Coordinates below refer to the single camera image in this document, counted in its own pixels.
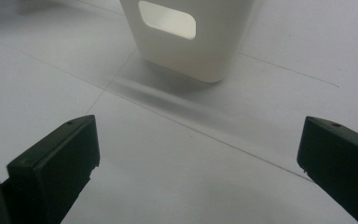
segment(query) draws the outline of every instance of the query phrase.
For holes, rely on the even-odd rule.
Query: white tile floor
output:
[[[64,223],[356,223],[296,165],[305,116],[358,132],[358,1],[259,0],[232,74],[142,60],[118,0],[0,1],[0,180],[94,114],[101,166]]]

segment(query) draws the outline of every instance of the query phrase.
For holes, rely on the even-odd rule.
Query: screw hole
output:
[[[337,124],[337,123],[332,123],[331,125],[333,125],[334,127],[341,127],[341,125],[340,124]]]

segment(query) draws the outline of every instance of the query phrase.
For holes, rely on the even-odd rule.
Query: white surface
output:
[[[358,132],[358,1],[259,1],[215,85],[146,65],[116,2],[0,1],[1,181],[92,113],[101,167],[64,223],[355,223],[296,151],[306,115]]]
[[[229,72],[254,0],[231,0],[229,4],[222,0],[120,2],[138,50],[146,60],[212,83]],[[177,11],[189,19],[179,21]]]

